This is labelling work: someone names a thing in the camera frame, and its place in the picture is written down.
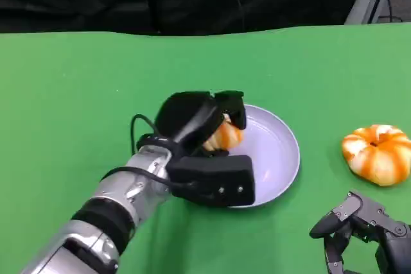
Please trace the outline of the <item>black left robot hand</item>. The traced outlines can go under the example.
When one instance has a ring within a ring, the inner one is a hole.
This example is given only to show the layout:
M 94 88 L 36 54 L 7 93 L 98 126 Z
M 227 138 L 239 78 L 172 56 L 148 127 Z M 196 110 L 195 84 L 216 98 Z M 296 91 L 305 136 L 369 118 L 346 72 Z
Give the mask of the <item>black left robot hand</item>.
M 155 127 L 183 156 L 226 155 L 247 127 L 243 97 L 238 90 L 176 92 L 162 104 Z

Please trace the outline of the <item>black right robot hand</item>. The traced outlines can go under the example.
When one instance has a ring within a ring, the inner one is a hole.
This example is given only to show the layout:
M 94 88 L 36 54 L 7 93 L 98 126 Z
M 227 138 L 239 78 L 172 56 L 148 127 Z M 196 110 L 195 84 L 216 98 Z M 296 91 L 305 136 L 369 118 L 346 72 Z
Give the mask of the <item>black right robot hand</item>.
M 410 273 L 410 225 L 392 219 L 382 204 L 359 192 L 349 191 L 344 202 L 315 224 L 310 237 L 323 240 L 328 273 L 352 273 L 342 257 L 352 237 L 378 243 L 380 273 Z

